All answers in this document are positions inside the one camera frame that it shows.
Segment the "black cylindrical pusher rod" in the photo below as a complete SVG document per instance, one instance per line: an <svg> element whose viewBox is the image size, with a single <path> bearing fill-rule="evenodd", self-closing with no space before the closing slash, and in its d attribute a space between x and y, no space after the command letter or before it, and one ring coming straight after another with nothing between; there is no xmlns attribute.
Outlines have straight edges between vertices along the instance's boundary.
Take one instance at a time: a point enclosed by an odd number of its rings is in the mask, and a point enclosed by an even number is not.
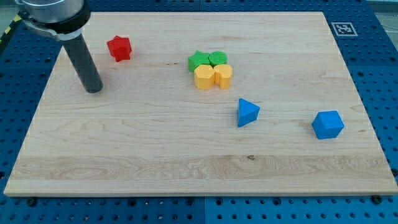
<svg viewBox="0 0 398 224"><path fill-rule="evenodd" d="M101 91L103 82L83 36L80 34L74 39L63 40L62 45L86 92L97 93Z"/></svg>

